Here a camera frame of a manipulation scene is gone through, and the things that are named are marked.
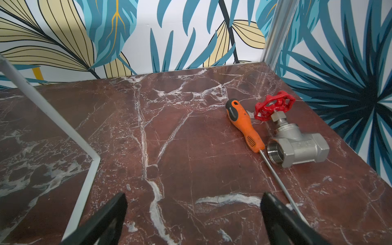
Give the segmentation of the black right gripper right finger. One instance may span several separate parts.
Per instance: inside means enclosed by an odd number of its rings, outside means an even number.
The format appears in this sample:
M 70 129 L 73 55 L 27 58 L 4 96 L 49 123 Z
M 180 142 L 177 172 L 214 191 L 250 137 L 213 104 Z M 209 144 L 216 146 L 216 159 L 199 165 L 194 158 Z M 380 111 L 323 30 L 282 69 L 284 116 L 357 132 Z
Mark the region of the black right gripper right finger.
M 271 245 L 330 244 L 273 194 L 269 192 L 263 194 L 260 209 Z

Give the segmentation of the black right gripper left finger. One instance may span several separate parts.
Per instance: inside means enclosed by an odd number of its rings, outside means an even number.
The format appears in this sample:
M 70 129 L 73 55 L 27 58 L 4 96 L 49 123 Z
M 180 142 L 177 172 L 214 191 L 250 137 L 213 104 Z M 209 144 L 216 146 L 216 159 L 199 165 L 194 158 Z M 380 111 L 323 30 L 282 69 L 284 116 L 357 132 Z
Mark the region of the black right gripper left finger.
M 62 245 L 117 245 L 127 213 L 124 193 L 116 194 L 87 222 L 78 227 Z

